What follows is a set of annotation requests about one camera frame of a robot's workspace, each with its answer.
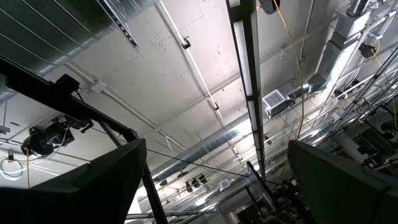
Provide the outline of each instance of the white pipe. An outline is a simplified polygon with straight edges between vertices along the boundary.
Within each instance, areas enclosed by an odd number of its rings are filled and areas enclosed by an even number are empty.
[[[88,76],[87,74],[85,74],[84,72],[82,72],[78,67],[74,66],[72,63],[67,62],[64,64],[64,66],[66,66],[68,69],[70,69],[71,71],[75,72],[76,75],[78,75],[79,77],[81,77],[84,81],[90,83],[90,84],[95,84],[96,80],[94,80],[93,78],[91,78],[90,76]],[[159,127],[157,127],[156,125],[152,124],[151,121],[149,121],[147,118],[143,117],[139,112],[137,112],[135,109],[131,108],[129,105],[127,105],[125,102],[123,102],[123,100],[121,100],[119,97],[115,96],[113,93],[111,93],[110,91],[108,91],[107,89],[102,90],[100,92],[102,95],[107,96],[108,98],[110,98],[111,100],[113,100],[115,103],[117,103],[119,106],[121,106],[122,108],[124,108],[125,110],[127,110],[128,112],[130,112],[133,116],[135,116],[136,118],[140,119],[143,123],[145,123],[146,125],[148,125],[150,128],[152,128],[153,130],[156,130],[156,132],[158,132],[160,135],[162,135],[163,137],[168,136],[166,133],[164,133]]]
[[[166,6],[164,5],[163,1],[159,1],[159,3],[162,6],[162,9],[164,10],[164,12],[166,13],[166,16],[169,19],[170,23],[172,24],[174,30],[176,31],[177,36],[180,39],[180,43],[183,44],[183,45],[187,44],[185,39],[182,37],[182,34],[179,31],[178,27],[175,25],[173,19],[171,18],[171,15],[169,14],[169,12],[168,12]],[[191,60],[191,62],[193,64],[193,67],[195,68],[200,80],[202,81],[203,85],[205,86],[206,92],[207,92],[208,96],[210,97],[210,100],[211,100],[211,102],[213,104],[213,109],[217,108],[217,104],[216,104],[216,102],[215,102],[215,100],[213,98],[213,95],[210,93],[210,90],[209,90],[209,88],[208,88],[208,86],[206,84],[206,81],[203,78],[203,75],[201,74],[201,71],[200,71],[200,69],[198,67],[198,64],[196,63],[196,60],[193,58],[193,55],[192,55],[190,49],[185,49],[185,51],[187,52],[187,54],[188,54],[188,56],[189,56],[189,58],[190,58],[190,60]],[[216,112],[217,112],[218,116],[220,117],[220,119],[222,120],[222,123],[224,123],[224,118],[222,117],[222,115],[219,112],[219,110],[216,110]]]

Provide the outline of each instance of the metal frame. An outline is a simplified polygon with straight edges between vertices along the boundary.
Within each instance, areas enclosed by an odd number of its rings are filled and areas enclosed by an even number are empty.
[[[231,7],[226,0],[229,21],[238,57],[239,70],[241,72],[244,94],[248,106],[254,145],[256,146],[257,159],[259,161],[260,174],[265,180],[265,152],[264,130],[261,95],[260,60],[257,34],[256,1],[241,1],[240,5]],[[235,30],[235,24],[242,23],[243,30]]]
[[[183,217],[183,216],[191,216],[191,215],[206,215],[206,214],[214,214],[217,212],[213,211],[205,211],[205,212],[167,212],[165,213],[166,217]],[[153,213],[138,213],[138,214],[127,214],[126,220],[135,220],[135,219],[145,219],[145,218],[154,218]]]
[[[0,74],[6,77],[7,87],[75,119],[90,118],[99,122],[117,146],[121,146],[121,143],[111,130],[122,134],[127,142],[138,139],[137,133],[131,128],[106,116],[74,96],[65,93],[56,84],[34,75],[2,55],[0,57]],[[144,168],[142,181],[156,222],[158,224],[168,223],[148,165]]]
[[[333,131],[339,126],[339,124],[344,120],[344,118],[351,113],[351,110],[354,108],[354,106],[357,104],[358,100],[362,98],[363,95],[365,95],[368,90],[372,87],[372,85],[376,82],[376,80],[387,70],[389,65],[392,63],[392,61],[398,56],[398,45],[394,47],[394,50],[392,53],[388,56],[388,58],[384,61],[382,66],[379,68],[379,70],[372,76],[370,81],[367,82],[366,86],[361,89],[358,95],[356,95],[355,99],[349,104],[349,106],[345,109],[343,115],[341,115],[340,119],[334,124],[334,126],[328,131],[326,136],[323,138],[322,141],[327,139]]]

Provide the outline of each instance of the pipe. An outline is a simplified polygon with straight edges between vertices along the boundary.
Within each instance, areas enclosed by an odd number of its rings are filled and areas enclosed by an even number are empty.
[[[316,29],[314,29],[312,32],[310,32],[307,35],[304,35],[300,38],[298,38],[297,40],[294,41],[294,44],[299,44],[302,41],[306,40],[309,37],[312,37],[313,35],[319,33],[321,30],[323,30],[324,28],[328,27],[330,25],[331,22],[335,21],[338,18],[337,16],[333,16],[328,22],[320,25],[319,27],[317,27]],[[271,60],[279,57],[279,55],[281,54],[281,52],[285,52],[288,51],[289,49],[291,49],[293,47],[292,44],[284,47],[283,49],[280,49],[278,51],[275,51],[273,53],[271,53],[268,57],[264,58],[261,61],[261,66],[265,65],[266,63],[270,62]],[[215,88],[214,90],[210,91],[211,94],[215,95],[217,93],[220,93],[223,91],[223,89],[225,89],[226,87],[230,86],[232,83],[234,83],[236,80],[239,80],[241,78],[240,74],[236,74],[233,78],[229,79],[226,83],[220,85],[219,87]],[[145,133],[143,134],[143,136],[148,136],[151,135],[154,131],[158,131],[160,129],[162,129],[162,127],[164,127],[165,125],[169,124],[171,121],[173,121],[176,117],[180,116],[181,114],[183,114],[184,112],[188,111],[190,108],[195,107],[196,105],[199,105],[200,103],[204,102],[208,100],[208,95],[204,96],[202,99],[197,100],[196,102],[190,104],[189,106],[187,106],[186,108],[184,108],[183,110],[181,110],[180,112],[176,113],[175,115],[173,115],[171,118],[168,119],[168,121],[166,121],[164,124],[161,124],[157,129],[149,132],[149,133]]]
[[[351,17],[357,17],[364,13],[366,7],[369,4],[369,0],[352,0],[347,14]]]
[[[166,212],[166,217],[181,217],[181,216],[191,216],[191,215],[206,215],[214,214],[217,212]],[[141,213],[141,214],[127,214],[126,220],[136,220],[145,218],[154,218],[153,213]]]
[[[208,136],[201,142],[195,144],[191,148],[187,149],[185,152],[177,155],[176,158],[182,159],[188,162],[195,162],[201,157],[207,155],[208,153],[214,151],[219,148],[223,144],[235,138],[237,135],[242,134],[242,131],[239,130],[239,127],[242,129],[247,129],[247,125],[242,124],[244,121],[249,119],[248,114],[244,114],[235,121],[229,123],[225,127],[216,131],[212,135]],[[186,168],[188,164],[182,161],[176,161],[175,159],[171,159],[161,166],[158,166],[155,170],[152,171],[152,178],[155,182],[160,182],[176,172],[179,172]]]
[[[97,82],[96,78],[92,78],[89,75],[87,75],[85,72],[83,72],[80,68],[78,68],[77,66],[74,65],[73,62],[67,62],[64,65],[65,67],[67,67],[68,69],[70,69],[71,71],[73,71],[76,75],[78,75],[80,78],[82,78],[85,82],[94,85]],[[121,100],[119,97],[117,97],[116,95],[114,95],[113,93],[111,93],[109,90],[104,89],[102,91],[100,91],[100,93],[104,96],[107,96],[108,98],[110,98],[111,100],[113,100],[115,103],[117,103],[119,106],[121,106],[122,108],[124,108],[126,111],[130,112],[133,116],[135,116],[136,118],[138,118],[140,121],[142,121],[143,123],[145,123],[146,125],[148,125],[150,128],[152,128],[153,130],[157,130],[157,132],[163,136],[163,137],[168,137],[169,135],[167,133],[165,133],[163,130],[159,129],[155,124],[153,124],[152,121],[150,121],[149,119],[147,119],[144,115],[141,115],[140,112],[136,111],[136,109],[132,108],[131,106],[129,106],[127,103],[125,103],[123,100]]]
[[[171,24],[172,24],[174,30],[176,31],[177,37],[178,37],[178,39],[180,40],[180,44],[183,45],[183,46],[186,45],[186,44],[188,44],[187,41],[182,37],[182,34],[180,33],[178,27],[175,25],[175,23],[174,23],[174,21],[173,21],[171,15],[169,14],[169,11],[167,10],[167,8],[166,8],[166,6],[164,5],[163,1],[160,0],[159,3],[160,3],[160,5],[162,6],[162,9],[164,10],[164,12],[166,13],[166,16],[167,16],[167,18],[169,19],[169,21],[171,22]],[[159,12],[160,16],[163,18],[163,20],[165,21],[165,18],[164,18],[164,16],[163,16],[163,14],[160,13],[159,9],[158,9],[158,12]],[[209,88],[208,88],[208,86],[207,86],[207,84],[206,84],[205,79],[203,78],[203,75],[201,74],[201,71],[200,71],[200,69],[199,69],[199,67],[198,67],[198,64],[196,63],[196,60],[193,58],[193,55],[192,55],[192,53],[191,53],[191,50],[187,48],[187,49],[185,49],[185,51],[187,52],[187,55],[188,55],[189,59],[191,60],[191,62],[192,62],[192,64],[193,64],[193,67],[195,68],[195,71],[196,71],[197,75],[199,76],[201,82],[202,82],[203,85],[205,86],[207,95],[208,95],[209,98],[210,98],[211,105],[212,105],[213,110],[215,110],[217,119],[219,119],[221,125],[224,126],[224,118],[223,118],[223,116],[221,115],[221,113],[220,113],[220,111],[219,111],[219,109],[218,109],[218,105],[216,104],[216,102],[215,102],[215,100],[214,100],[214,98],[213,98],[213,95],[210,93],[210,90],[209,90]],[[205,93],[204,93],[204,91],[201,89],[201,86],[200,86],[199,83],[197,82],[196,78],[194,78],[193,80],[197,83],[197,85],[198,85],[198,87],[199,87],[199,89],[200,89],[202,95],[203,95],[203,96],[206,96]]]

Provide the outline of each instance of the fluorescent light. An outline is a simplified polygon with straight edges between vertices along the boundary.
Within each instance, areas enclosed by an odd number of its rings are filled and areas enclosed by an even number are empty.
[[[197,200],[197,201],[195,202],[195,205],[196,205],[196,206],[203,205],[203,204],[206,202],[207,198],[208,198],[213,192],[214,192],[214,191],[212,191],[212,192],[206,194],[206,195],[203,196],[201,199]]]
[[[240,134],[249,134],[251,132],[250,119],[247,119],[242,123],[238,124],[234,129],[239,131]]]
[[[318,129],[313,130],[313,131],[311,131],[310,133],[308,133],[308,134],[304,135],[303,137],[301,137],[300,139],[305,139],[306,137],[312,138],[312,137],[314,137],[315,135],[317,135],[319,132],[320,132],[320,130],[318,130]]]
[[[231,7],[236,7],[236,6],[240,6],[240,5],[241,5],[240,0],[229,0],[229,6],[231,6]]]
[[[145,187],[140,187],[137,192],[136,192],[136,197],[146,197],[147,196],[147,190]]]
[[[213,209],[216,205],[217,205],[217,203],[214,203],[213,205],[206,206],[205,208],[203,208],[203,209],[200,210],[200,211],[201,211],[201,212],[204,212],[204,211],[206,211],[206,210]]]
[[[244,38],[243,21],[234,23],[234,31],[236,37],[236,45],[238,46],[239,61],[242,67],[243,85],[246,89],[246,96],[253,95],[250,81],[250,69],[248,52],[246,49],[246,39]]]
[[[254,50],[254,65],[256,66],[256,80],[257,90],[261,87],[261,76],[260,76],[260,53],[259,53],[259,34],[257,29],[257,10],[254,10],[251,14],[251,29],[253,36],[253,50]]]
[[[324,138],[324,136],[317,138],[317,140],[315,140],[312,144],[316,144],[316,143],[320,142],[323,138]]]
[[[253,131],[257,131],[257,119],[256,119],[256,110],[254,109],[254,101],[248,101],[248,108],[249,108],[249,114],[250,114],[250,119],[253,121],[252,122],[252,127]]]

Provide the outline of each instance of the silver ductwork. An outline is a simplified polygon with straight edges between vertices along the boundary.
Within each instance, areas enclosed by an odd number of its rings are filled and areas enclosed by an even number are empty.
[[[106,0],[127,22],[152,0]],[[116,28],[96,0],[0,1],[0,54],[46,75]],[[0,80],[0,104],[16,94]]]
[[[370,0],[352,0],[351,5],[347,10],[347,14],[352,17],[360,16],[364,13]]]
[[[196,145],[187,149],[185,152],[176,156],[177,159],[187,162],[195,162],[203,156],[209,154],[239,134],[247,134],[250,131],[249,115],[246,113],[200,141]],[[160,182],[176,172],[182,171],[189,163],[171,159],[151,172],[154,182]]]
[[[333,85],[348,63],[351,54],[356,50],[361,30],[364,29],[370,13],[359,17],[348,14],[339,16],[332,38],[326,45],[319,69],[303,85],[304,97],[323,91]],[[272,119],[302,97],[301,84],[288,82],[262,98],[264,113]]]

